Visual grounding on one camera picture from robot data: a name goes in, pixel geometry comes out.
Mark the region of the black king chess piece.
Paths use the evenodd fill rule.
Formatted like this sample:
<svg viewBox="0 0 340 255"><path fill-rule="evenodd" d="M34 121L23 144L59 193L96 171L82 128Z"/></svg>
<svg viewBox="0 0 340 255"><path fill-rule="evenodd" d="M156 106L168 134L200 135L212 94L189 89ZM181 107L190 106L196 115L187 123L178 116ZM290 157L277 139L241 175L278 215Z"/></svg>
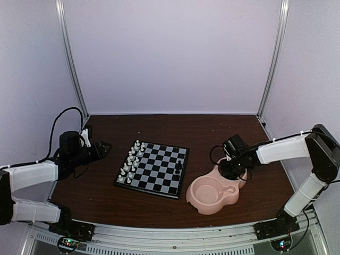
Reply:
<svg viewBox="0 0 340 255"><path fill-rule="evenodd" d="M179 174L181 170L181 164L176 164L175 165L175 174Z"/></svg>

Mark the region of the black and white chessboard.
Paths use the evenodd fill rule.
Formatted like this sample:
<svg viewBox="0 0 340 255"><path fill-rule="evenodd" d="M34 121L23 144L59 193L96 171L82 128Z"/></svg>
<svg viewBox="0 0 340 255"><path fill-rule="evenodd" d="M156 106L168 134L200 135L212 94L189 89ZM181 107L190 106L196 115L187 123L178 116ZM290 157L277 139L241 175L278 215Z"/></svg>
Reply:
<svg viewBox="0 0 340 255"><path fill-rule="evenodd" d="M139 142L140 146L142 143L146 146L144 149L140 149L140 147L138 149L141 150L142 155L138 156L138 150L136 150L133 154L134 159L128 161L129 152L127 153L120 169L123 169L124 163L127 163L129 169L125 171L123 176L119 169L113 185L178 200L182 191L190 149L140 140ZM138 157L139 162L135 165L134 160L136 157ZM175 174L175 165L179 160L182 161L183 167L179 174ZM131 171L132 166L136 168L135 172ZM131 183L127 184L129 172L133 173L133 176L130 178ZM124 178L123 182L118 181L119 175Z"/></svg>

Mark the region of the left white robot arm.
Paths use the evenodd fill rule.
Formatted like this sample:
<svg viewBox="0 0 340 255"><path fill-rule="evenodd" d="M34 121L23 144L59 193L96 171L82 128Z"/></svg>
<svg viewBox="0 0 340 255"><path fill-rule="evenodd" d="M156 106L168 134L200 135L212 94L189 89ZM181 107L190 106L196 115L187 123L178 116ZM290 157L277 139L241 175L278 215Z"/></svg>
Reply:
<svg viewBox="0 0 340 255"><path fill-rule="evenodd" d="M65 236L73 235L77 228L68 207L57 203L19 199L12 194L40 183L56 182L72 175L75 170L108 156L112 145L108 142L90 142L85 129L81 133L67 131L59 137L59 148L53 157L32 163L1 167L1 225L11 222L43 222L51 224Z"/></svg>

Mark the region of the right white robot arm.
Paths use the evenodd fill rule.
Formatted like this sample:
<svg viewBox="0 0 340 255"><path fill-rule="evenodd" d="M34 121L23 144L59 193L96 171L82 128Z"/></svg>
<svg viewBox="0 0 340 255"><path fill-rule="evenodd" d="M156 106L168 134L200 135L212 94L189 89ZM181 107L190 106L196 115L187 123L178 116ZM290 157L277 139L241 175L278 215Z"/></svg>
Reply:
<svg viewBox="0 0 340 255"><path fill-rule="evenodd" d="M311 173L273 221L272 229L280 235L292 227L297 215L335 180L339 172L339 143L322 124L254 146L248 146L236 134L226 140L222 147L226 158L216 165L220 175L229 180L244 180L243 174L246 172L273 162L295 158L311 160Z"/></svg>

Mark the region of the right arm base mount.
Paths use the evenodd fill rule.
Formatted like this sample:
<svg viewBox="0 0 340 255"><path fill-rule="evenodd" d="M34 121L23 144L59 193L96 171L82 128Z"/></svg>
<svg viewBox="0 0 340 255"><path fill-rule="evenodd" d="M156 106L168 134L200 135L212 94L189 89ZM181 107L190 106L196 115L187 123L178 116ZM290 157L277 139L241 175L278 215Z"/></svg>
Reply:
<svg viewBox="0 0 340 255"><path fill-rule="evenodd" d="M272 239L283 235L289 235L291 232L298 231L300 226L293 223L288 226L280 225L278 220L270 220L267 222L258 222L253 226L257 240Z"/></svg>

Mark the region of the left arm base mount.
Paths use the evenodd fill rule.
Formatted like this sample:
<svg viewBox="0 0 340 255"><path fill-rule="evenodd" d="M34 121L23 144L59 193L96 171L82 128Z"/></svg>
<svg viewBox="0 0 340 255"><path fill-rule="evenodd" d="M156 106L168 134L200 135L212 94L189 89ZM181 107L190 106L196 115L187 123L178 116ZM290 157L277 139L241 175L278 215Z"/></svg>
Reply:
<svg viewBox="0 0 340 255"><path fill-rule="evenodd" d="M70 226L60 223L48 223L48 230L62 236L69 236L79 241L92 241L95 225L77 221L71 221Z"/></svg>

